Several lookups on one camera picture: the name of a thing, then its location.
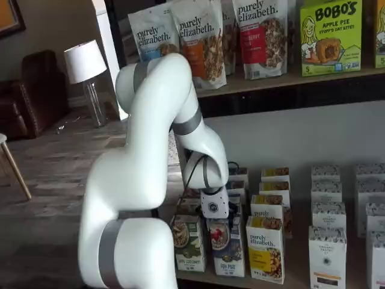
stool leg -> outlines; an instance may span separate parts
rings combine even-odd
[[[19,184],[23,188],[23,191],[25,193],[25,196],[27,197],[28,200],[32,198],[31,193],[29,192],[28,187],[25,185],[24,179],[19,171],[19,168],[17,167],[17,164],[15,163],[10,151],[8,150],[8,146],[5,143],[1,144],[1,148],[4,151],[5,156],[7,157],[7,160],[10,162],[12,170],[19,181]]]

table lamp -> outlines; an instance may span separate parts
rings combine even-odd
[[[64,51],[68,77],[71,84],[83,82],[91,117],[95,127],[106,124],[103,102],[100,103],[96,93],[96,79],[107,67],[96,40],[76,45]]]

wooden floor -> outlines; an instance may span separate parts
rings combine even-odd
[[[0,169],[0,288],[82,286],[76,250],[87,174],[102,152],[124,145],[126,123],[94,129],[90,119],[78,117],[72,113],[35,140],[8,143],[32,200],[24,202],[19,186],[9,185]],[[159,209],[166,221],[183,189],[170,140],[167,198]]]

glass lamp base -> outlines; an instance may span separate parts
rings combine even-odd
[[[94,126],[96,128],[104,126],[106,124],[106,112],[104,103],[99,102],[99,98],[97,98],[95,80],[84,81],[83,90]]]

brown leather chair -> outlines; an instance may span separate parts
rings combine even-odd
[[[53,51],[24,57],[20,80],[0,82],[0,133],[34,138],[69,112],[66,77]]]

